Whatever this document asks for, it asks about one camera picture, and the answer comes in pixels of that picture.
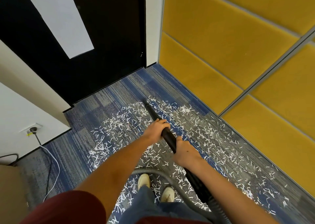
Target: floor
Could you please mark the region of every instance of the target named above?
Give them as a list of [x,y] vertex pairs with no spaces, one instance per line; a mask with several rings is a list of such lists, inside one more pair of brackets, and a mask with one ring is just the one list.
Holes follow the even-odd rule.
[[[171,123],[173,132],[189,140],[212,167],[280,223],[315,222],[315,201],[159,64],[140,69],[104,88],[65,114],[73,129],[46,145],[61,167],[60,177],[49,197],[76,187],[111,154],[143,133],[151,122],[140,103],[143,97]],[[184,170],[171,161],[171,156],[170,148],[161,141],[145,151],[137,167],[154,167],[167,172],[178,180],[197,206],[208,210],[185,180]],[[49,161],[42,150],[36,150],[19,161],[18,166],[26,180],[29,207],[34,209],[45,196]],[[50,187],[56,174],[56,166],[53,166]],[[137,178],[129,178],[110,223],[118,222],[130,206],[136,193]],[[152,175],[151,179],[158,202],[168,184],[160,177]]]

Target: hand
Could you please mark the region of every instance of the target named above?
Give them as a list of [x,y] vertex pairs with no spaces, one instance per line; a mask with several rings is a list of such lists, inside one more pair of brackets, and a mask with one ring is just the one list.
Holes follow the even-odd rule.
[[189,141],[183,141],[182,137],[178,136],[176,138],[176,153],[173,155],[173,160],[179,166],[191,171],[193,166],[202,161],[203,158]]
[[166,119],[156,119],[156,121],[154,121],[147,127],[142,137],[149,139],[150,145],[157,143],[161,139],[162,130],[164,128],[171,128],[169,123],[166,123]]

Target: maroon t-shirt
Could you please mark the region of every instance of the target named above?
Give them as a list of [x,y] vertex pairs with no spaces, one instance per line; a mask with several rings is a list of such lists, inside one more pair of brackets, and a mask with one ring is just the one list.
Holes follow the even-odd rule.
[[[62,223],[105,223],[106,212],[102,203],[86,191],[67,191],[49,198],[36,207],[20,224],[62,224]],[[137,224],[205,223],[179,218],[149,216],[140,219]]]

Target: white cable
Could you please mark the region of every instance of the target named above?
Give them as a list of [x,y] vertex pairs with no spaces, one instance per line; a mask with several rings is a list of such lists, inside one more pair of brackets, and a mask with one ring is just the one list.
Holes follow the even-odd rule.
[[[49,152],[49,150],[48,150],[47,148],[45,148],[44,146],[41,146],[41,145],[40,145],[40,147],[43,148],[43,149],[45,149],[47,152]],[[49,152],[49,154],[50,154],[50,155],[53,157],[53,159],[56,161],[56,163],[57,163],[57,165],[58,165],[58,168],[59,168],[59,172],[58,172],[56,181],[55,181],[55,183],[53,184],[53,187],[52,187],[52,188],[50,189],[50,191],[47,193],[47,195],[45,196],[45,198],[44,198],[44,200],[43,200],[42,202],[45,201],[45,199],[46,199],[46,197],[48,196],[48,194],[49,194],[49,193],[51,192],[51,190],[53,190],[53,188],[55,187],[56,182],[57,182],[58,177],[59,177],[59,174],[60,174],[60,166],[59,166],[59,163],[58,163],[57,159],[51,154],[51,152]]]

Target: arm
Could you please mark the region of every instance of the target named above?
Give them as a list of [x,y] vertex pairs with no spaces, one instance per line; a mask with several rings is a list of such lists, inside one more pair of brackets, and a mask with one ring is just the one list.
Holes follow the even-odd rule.
[[225,179],[188,142],[177,137],[174,161],[195,174],[222,206],[234,224],[277,224],[270,214],[246,197],[237,187]]
[[107,220],[137,162],[148,146],[161,139],[165,127],[170,128],[166,120],[153,122],[140,138],[111,155],[76,188],[93,194],[101,201]]

